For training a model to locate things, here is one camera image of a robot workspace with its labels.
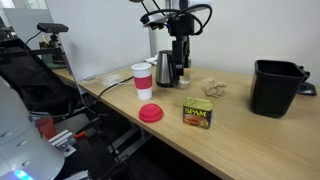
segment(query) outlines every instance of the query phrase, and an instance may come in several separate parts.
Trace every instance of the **black trash can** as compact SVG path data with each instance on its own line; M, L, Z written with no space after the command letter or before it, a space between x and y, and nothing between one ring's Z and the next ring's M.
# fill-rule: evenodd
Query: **black trash can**
M251 111L273 118L282 117L304 79L304 71L294 63L257 60L251 85Z

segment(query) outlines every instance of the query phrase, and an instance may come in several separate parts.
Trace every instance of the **red object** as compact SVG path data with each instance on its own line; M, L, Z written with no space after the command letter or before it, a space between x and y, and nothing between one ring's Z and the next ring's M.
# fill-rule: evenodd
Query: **red object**
M139 118L144 122L156 122L162 118L162 109L156 104L146 104L139 111Z
M51 117L44 117L36 120L36 127L47 138L51 139L57 135L56 128L54 127L53 119Z
M152 86L152 75L143 78L134 77L134 84L137 89L148 89Z
M79 133L79 134L75 134L75 135L74 135L74 138L80 139L80 138L84 137L85 135L86 135L86 132L85 132L85 131L82 131L82 132Z

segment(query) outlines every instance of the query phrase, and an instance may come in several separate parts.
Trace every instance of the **electronic device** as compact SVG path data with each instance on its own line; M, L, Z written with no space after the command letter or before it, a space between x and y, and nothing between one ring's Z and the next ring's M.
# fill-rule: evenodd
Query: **electronic device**
M0 77L0 180L54 179L64 156L41 136L18 93Z
M63 24L55 24L55 23L39 23L37 25L37 29L43 31L45 33L62 33L68 32L69 28Z

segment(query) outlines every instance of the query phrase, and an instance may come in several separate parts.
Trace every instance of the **metal stand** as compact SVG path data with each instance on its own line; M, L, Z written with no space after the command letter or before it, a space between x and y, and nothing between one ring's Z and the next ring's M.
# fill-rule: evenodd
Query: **metal stand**
M118 154L119 159L122 159L126 155L131 156L134 152L136 152L136 150L138 150L145 142L147 142L152 137L151 134L141 129L139 126L135 125L134 123L130 122L130 125L131 125L131 129L112 143L113 147L116 150L116 154ZM119 154L118 148L139 130L141 133L141 137ZM111 145L108 146L108 150L110 153L113 153L113 149Z

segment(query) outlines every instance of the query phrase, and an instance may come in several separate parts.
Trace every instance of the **blue light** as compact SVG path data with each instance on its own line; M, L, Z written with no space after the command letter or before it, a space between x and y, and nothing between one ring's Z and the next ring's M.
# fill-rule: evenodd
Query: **blue light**
M31 176L29 176L26 172L22 170L14 171L14 175L20 180L34 180Z

